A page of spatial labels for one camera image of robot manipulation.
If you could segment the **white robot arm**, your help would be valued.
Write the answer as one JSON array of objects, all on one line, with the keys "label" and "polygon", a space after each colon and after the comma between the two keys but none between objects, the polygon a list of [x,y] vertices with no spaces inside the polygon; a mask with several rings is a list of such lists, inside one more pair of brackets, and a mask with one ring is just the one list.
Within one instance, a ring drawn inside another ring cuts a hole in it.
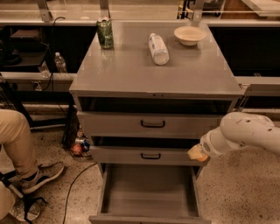
[{"label": "white robot arm", "polygon": [[280,154],[280,128],[265,115],[232,112],[221,119],[219,127],[203,135],[187,155],[191,160],[205,161],[248,147]]}]

